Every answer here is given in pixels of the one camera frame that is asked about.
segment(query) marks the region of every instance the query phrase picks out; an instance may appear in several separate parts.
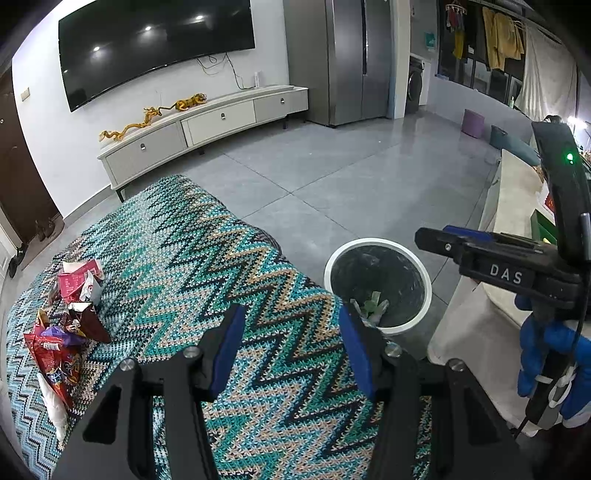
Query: shoe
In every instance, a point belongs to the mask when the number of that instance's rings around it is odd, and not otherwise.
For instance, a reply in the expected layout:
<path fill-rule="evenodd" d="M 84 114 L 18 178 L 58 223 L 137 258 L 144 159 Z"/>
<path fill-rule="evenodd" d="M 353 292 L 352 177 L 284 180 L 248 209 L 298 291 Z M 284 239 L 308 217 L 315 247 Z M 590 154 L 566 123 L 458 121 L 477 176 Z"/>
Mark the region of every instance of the shoe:
<path fill-rule="evenodd" d="M 35 228 L 37 229 L 37 238 L 40 242 L 43 242 L 43 240 L 45 240 L 45 232 L 43 231 L 43 228 L 41 228 L 41 225 L 39 225 L 39 222 L 37 222 L 36 220 Z"/>
<path fill-rule="evenodd" d="M 54 232 L 55 229 L 56 229 L 56 224 L 53 222 L 53 220 L 49 219 L 47 221 L 47 227 L 43 228 L 43 233 L 45 234 L 45 238 L 51 237 L 51 234 Z"/>
<path fill-rule="evenodd" d="M 14 278 L 14 275 L 17 273 L 17 267 L 22 263 L 25 258 L 25 253 L 27 253 L 27 244 L 22 244 L 17 249 L 17 254 L 10 259 L 10 263 L 8 264 L 8 275 L 10 278 Z"/>

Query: dragon figurine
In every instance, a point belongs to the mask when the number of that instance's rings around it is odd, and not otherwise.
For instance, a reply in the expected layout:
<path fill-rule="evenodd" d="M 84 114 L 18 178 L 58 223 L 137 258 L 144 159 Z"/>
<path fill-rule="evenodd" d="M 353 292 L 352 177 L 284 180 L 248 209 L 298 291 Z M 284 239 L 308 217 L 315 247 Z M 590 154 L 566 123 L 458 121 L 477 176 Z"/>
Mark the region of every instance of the dragon figurine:
<path fill-rule="evenodd" d="M 127 130 L 130 128 L 145 128 L 147 127 L 152 119 L 155 116 L 162 116 L 161 110 L 172 110 L 173 108 L 176 109 L 178 112 L 184 112 L 189 110 L 191 107 L 201 105 L 207 102 L 207 96 L 205 93 L 198 93 L 193 95 L 191 98 L 187 98 L 185 100 L 177 100 L 173 105 L 169 107 L 159 106 L 155 108 L 153 106 L 144 108 L 144 121 L 140 124 L 129 124 L 127 125 L 122 132 L 109 132 L 107 130 L 103 130 L 99 135 L 99 142 L 103 141 L 105 138 L 112 138 L 115 141 L 123 140 L 123 137 L 127 133 Z"/>

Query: knitted blanket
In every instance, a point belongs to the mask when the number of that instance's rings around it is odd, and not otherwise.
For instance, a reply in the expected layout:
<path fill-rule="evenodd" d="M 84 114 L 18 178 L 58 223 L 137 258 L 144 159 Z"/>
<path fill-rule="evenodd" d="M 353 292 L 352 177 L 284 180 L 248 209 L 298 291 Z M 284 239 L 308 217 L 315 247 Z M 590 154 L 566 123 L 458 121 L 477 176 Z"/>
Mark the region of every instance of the knitted blanket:
<path fill-rule="evenodd" d="M 69 433 L 126 357 L 169 358 L 246 306 L 242 346 L 228 386 L 204 404 L 221 478 L 361 479 L 381 409 L 357 389 L 339 335 L 340 299 L 298 272 L 261 232 L 183 176 L 167 177 L 84 231 L 12 307 L 7 366 L 12 413 L 26 463 L 49 479 L 58 445 L 22 334 L 47 307 L 62 261 L 98 258 L 106 274 L 99 317 L 113 342 L 91 342 L 73 391 Z M 425 400 L 415 477 L 425 478 L 430 413 Z M 154 407 L 158 476 L 170 477 L 162 400 Z"/>

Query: hand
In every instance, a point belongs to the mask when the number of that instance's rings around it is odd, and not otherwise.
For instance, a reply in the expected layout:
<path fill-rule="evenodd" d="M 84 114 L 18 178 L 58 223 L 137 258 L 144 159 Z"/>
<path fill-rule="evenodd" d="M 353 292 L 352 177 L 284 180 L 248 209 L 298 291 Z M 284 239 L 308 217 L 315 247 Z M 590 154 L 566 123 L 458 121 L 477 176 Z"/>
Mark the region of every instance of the hand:
<path fill-rule="evenodd" d="M 520 310 L 532 310 L 531 301 L 517 295 L 515 306 Z M 536 339 L 533 314 L 521 326 L 519 344 L 521 345 L 521 371 L 517 381 L 517 393 L 529 397 L 535 389 L 536 375 L 544 366 L 544 354 Z M 574 330 L 564 323 L 552 321 L 544 330 L 544 343 L 552 350 L 568 355 L 573 344 Z M 565 419 L 564 426 L 577 427 L 585 424 L 591 417 L 591 341 L 581 335 L 574 359 L 577 363 L 576 377 L 560 413 Z"/>

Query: wall-mounted tv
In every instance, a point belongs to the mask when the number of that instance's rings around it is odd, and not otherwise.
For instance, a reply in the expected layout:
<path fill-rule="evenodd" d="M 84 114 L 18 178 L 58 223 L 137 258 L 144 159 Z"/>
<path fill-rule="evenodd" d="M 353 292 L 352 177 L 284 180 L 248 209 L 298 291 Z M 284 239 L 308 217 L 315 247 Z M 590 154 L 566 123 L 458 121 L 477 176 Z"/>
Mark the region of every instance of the wall-mounted tv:
<path fill-rule="evenodd" d="M 70 110 L 144 73 L 255 47 L 249 0 L 96 0 L 59 22 Z"/>

